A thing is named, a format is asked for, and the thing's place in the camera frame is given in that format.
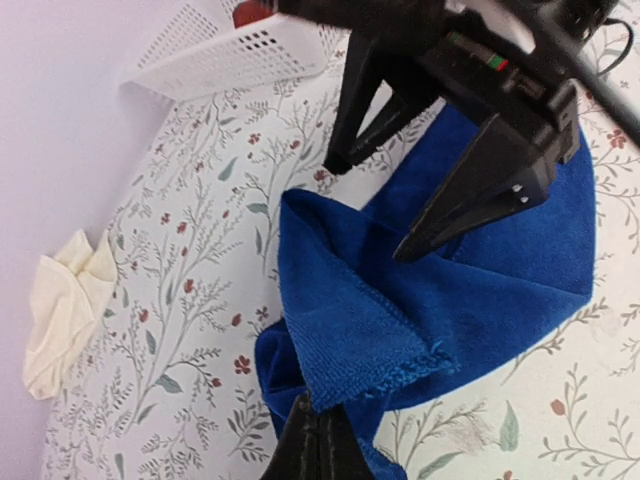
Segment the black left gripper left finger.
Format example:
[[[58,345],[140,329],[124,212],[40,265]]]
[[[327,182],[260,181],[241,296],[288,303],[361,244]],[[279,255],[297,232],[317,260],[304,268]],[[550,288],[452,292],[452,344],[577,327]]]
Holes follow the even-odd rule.
[[[291,409],[262,480],[319,478],[320,420],[308,394],[299,395]]]

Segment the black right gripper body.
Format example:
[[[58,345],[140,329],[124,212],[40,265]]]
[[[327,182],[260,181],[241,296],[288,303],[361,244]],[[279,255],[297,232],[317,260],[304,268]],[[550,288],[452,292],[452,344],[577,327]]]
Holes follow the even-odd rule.
[[[439,96],[453,101],[469,116],[477,113],[465,99],[473,89],[470,76],[456,76],[463,90],[455,94],[448,86],[453,78],[424,61],[426,52],[438,49],[438,41],[462,41],[460,52],[484,64],[480,72],[484,84],[497,77],[532,75],[524,53],[518,49],[493,51],[494,45],[506,47],[509,43],[486,26],[480,13],[455,14],[442,1],[272,1],[269,6],[280,14],[348,29],[385,51],[413,58],[435,80]],[[371,123],[390,97],[391,88],[383,83],[365,115],[363,127]]]

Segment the blue microfibre towel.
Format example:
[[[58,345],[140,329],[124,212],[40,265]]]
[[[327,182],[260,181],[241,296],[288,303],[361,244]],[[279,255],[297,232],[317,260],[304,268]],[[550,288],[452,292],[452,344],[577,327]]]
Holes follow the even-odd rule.
[[[583,307],[593,292],[591,153],[562,166],[550,199],[425,258],[394,251],[476,134],[445,107],[362,209],[299,189],[281,198],[283,318],[255,344],[277,439],[296,398],[342,405],[374,479],[405,471],[373,446],[383,415],[501,367]]]

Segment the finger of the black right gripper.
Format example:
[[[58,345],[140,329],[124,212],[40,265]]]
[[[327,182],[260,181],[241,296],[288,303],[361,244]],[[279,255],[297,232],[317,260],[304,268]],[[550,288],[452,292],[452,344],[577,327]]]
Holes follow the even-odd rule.
[[[558,131],[486,120],[394,253],[415,262],[447,242],[544,203],[557,178]]]
[[[365,115],[383,83],[391,88],[391,97],[363,127]],[[334,175],[346,174],[438,98],[435,80],[413,58],[385,51],[353,32],[324,167]]]

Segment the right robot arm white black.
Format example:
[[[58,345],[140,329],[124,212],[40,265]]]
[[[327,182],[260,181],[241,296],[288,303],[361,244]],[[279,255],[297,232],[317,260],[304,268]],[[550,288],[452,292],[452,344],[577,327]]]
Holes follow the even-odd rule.
[[[350,38],[325,168],[342,175],[445,99],[479,128],[395,251],[416,261],[545,202],[577,152],[578,86],[632,141],[639,117],[581,57],[611,1],[274,1]]]

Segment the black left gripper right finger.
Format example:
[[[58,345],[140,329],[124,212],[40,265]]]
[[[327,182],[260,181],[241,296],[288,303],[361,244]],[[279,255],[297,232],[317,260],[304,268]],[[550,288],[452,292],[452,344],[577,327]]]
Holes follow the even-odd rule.
[[[319,479],[373,480],[375,478],[342,405],[320,415],[319,430]]]

